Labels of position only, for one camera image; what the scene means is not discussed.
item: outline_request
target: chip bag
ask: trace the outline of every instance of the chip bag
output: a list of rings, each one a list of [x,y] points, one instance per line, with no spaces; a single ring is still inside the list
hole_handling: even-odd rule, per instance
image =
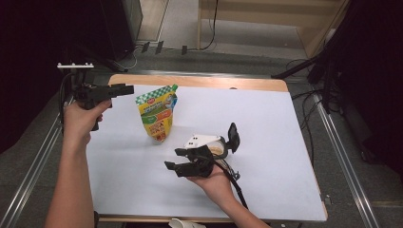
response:
[[[136,98],[145,131],[156,141],[163,142],[171,130],[177,88],[167,85]]]

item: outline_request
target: white table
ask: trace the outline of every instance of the white table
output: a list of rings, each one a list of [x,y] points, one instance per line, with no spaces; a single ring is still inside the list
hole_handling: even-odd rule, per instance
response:
[[[195,133],[227,140],[232,122],[240,133],[240,147],[226,160],[240,171],[238,184],[249,209],[263,220],[327,219],[287,91],[183,86],[186,77],[179,81],[172,76],[159,78],[165,81],[124,77],[139,84],[177,83],[178,103],[170,135],[159,143],[147,136],[135,104],[136,96],[159,85],[134,85],[134,95],[112,100],[113,108],[104,114],[100,130],[91,134],[87,148],[94,209],[102,214],[102,220],[229,221],[198,186],[178,178],[163,162],[188,162],[176,156],[174,149]],[[196,80],[238,88],[248,83],[243,80],[237,84],[237,79],[218,79],[221,83],[211,78]]]

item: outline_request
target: cable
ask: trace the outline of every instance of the cable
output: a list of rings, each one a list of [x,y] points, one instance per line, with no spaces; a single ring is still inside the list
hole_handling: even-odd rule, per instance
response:
[[[242,190],[240,189],[240,186],[237,184],[235,179],[231,176],[231,174],[229,174],[229,172],[224,167],[222,167],[220,163],[214,161],[214,164],[218,166],[224,172],[225,176],[231,181],[232,185],[234,185],[235,189],[237,190],[238,196],[240,197],[240,202],[246,209],[248,209],[248,205],[246,204],[245,198],[243,197]]]
[[[131,68],[134,68],[134,67],[137,65],[137,58],[136,58],[136,55],[135,55],[134,53],[136,52],[136,50],[138,50],[138,49],[140,49],[140,48],[141,48],[141,47],[136,47],[136,48],[133,50],[133,52],[132,52],[132,56],[134,57],[134,64],[133,64],[132,66],[122,66],[122,65],[118,64],[118,62],[116,62],[116,61],[113,61],[113,63],[114,63],[115,65],[117,65],[117,66],[123,68],[123,69],[131,69]]]
[[[59,117],[60,117],[60,124],[63,125],[65,120],[65,110],[64,110],[64,104],[65,104],[65,85],[67,79],[71,80],[71,77],[74,76],[74,73],[68,73],[62,80],[62,83],[60,84],[59,88]]]
[[[288,70],[288,66],[289,66],[290,64],[292,64],[293,62],[296,62],[296,61],[309,61],[309,60],[307,60],[307,59],[295,59],[295,60],[292,60],[292,61],[290,61],[290,62],[287,63],[287,65],[285,66],[285,70],[287,71],[287,70]]]

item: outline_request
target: gray carpet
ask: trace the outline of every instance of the gray carpet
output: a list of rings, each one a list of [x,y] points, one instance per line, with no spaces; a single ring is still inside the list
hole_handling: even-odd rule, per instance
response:
[[[252,57],[241,55],[215,54],[208,52],[189,52],[181,55],[176,50],[164,50],[155,55],[152,50],[137,54],[138,64],[127,73],[140,70],[166,70],[185,72],[233,73],[240,77],[269,78],[280,73],[290,60]],[[130,66],[133,59],[128,58],[120,64]],[[104,66],[92,70],[97,75],[96,84],[104,84],[112,73]],[[292,95],[310,90],[306,83],[307,71],[298,73],[286,80]],[[301,103],[303,98],[294,101],[298,119],[302,120]],[[307,109],[314,101],[309,100]],[[0,155],[0,215],[6,213],[13,194],[32,163],[48,130],[57,115],[57,96],[53,97],[44,110],[31,123],[21,140],[11,149]],[[337,130],[354,164],[355,171],[370,201],[375,202],[374,211],[381,227],[399,227],[403,223],[403,187],[399,177],[387,166],[367,164],[360,158],[360,151],[348,125],[342,116],[333,113]],[[355,205],[351,190],[344,178],[335,151],[317,111],[309,121],[315,147],[315,172],[322,195],[331,196],[332,205],[326,205],[329,218],[323,223],[305,223],[303,227],[365,227]],[[303,136],[310,151],[306,130]],[[30,198],[19,218],[16,227],[43,227],[48,204],[57,176],[61,150],[61,137],[57,140],[48,162],[33,189]],[[297,227],[295,222],[273,222],[273,227]],[[99,227],[121,227],[120,223],[101,223]]]

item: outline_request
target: wooden table frame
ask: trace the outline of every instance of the wooden table frame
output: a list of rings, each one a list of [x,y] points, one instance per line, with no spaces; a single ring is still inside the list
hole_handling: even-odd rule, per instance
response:
[[[223,77],[192,77],[173,75],[129,75],[115,74],[109,84],[132,84],[166,86],[176,84],[178,86],[198,86],[214,88],[254,89],[269,90],[277,92],[288,92],[287,85],[282,80],[273,79],[245,79],[245,78],[223,78]]]
[[[273,79],[245,79],[228,77],[211,77],[211,76],[179,76],[179,75],[129,75],[115,74],[109,80],[110,85],[128,84],[128,85],[149,85],[149,86],[166,86],[176,84],[178,86],[197,86],[197,87],[214,87],[214,88],[237,88],[251,90],[269,90],[277,92],[288,92],[287,85],[282,80]],[[139,216],[108,216],[100,215],[100,221],[107,222],[167,222],[170,218],[166,217],[139,217]],[[230,219],[203,220],[200,218],[187,218],[194,222],[231,222]]]
[[[217,20],[297,27],[308,58],[315,56],[331,29],[344,18],[349,0],[220,0]],[[214,19],[215,0],[199,0],[198,40],[202,19]]]

